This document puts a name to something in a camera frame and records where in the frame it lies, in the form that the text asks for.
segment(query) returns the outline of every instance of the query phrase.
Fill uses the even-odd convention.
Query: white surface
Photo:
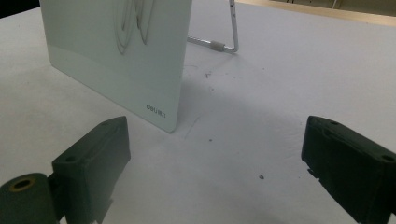
[[[190,35],[231,38],[227,3],[208,4],[194,1]],[[236,55],[188,45],[171,134],[51,67],[38,9],[0,20],[0,182],[49,175],[126,115],[133,158],[105,223],[355,223],[306,171],[304,126],[335,119],[396,150],[396,29],[245,5],[237,16]]]
[[[41,0],[49,59],[75,80],[172,132],[191,0],[138,3]]]

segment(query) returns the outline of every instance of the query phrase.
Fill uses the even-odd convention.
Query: cylindrical hole
[[[76,157],[74,157],[74,156],[69,156],[66,158],[66,161],[68,161],[68,162],[75,161],[75,160],[76,160]]]
[[[383,155],[383,156],[382,156],[382,159],[384,159],[384,160],[386,160],[386,161],[395,161],[395,159],[393,159],[392,157],[387,156],[387,155]]]
[[[26,177],[23,179],[18,180],[16,183],[12,184],[9,187],[9,190],[12,192],[19,192],[26,189],[29,189],[35,183],[35,179],[32,177]]]

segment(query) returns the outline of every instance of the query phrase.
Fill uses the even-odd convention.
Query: wooden edge
[[[362,21],[371,24],[379,24],[396,27],[396,17],[375,15],[362,12],[345,11],[325,7],[311,7],[297,4],[275,2],[270,0],[235,0],[238,3],[251,4],[263,7],[275,7],[289,11],[303,12],[307,14],[332,17],[343,20]]]

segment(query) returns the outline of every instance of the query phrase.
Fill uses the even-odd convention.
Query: white table surface
[[[190,34],[231,43],[228,13],[194,1]],[[188,44],[174,133],[51,67],[39,9],[1,19],[0,183],[49,175],[126,116],[133,158],[105,223],[355,223],[306,171],[304,128],[322,116],[396,151],[396,28],[242,4],[237,18],[237,54]]]

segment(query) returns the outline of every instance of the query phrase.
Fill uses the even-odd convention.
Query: line drawing
[[[134,24],[140,33],[142,43],[148,44],[149,25],[152,17],[152,9],[156,0],[113,0],[113,21],[120,54],[131,42],[134,33]]]

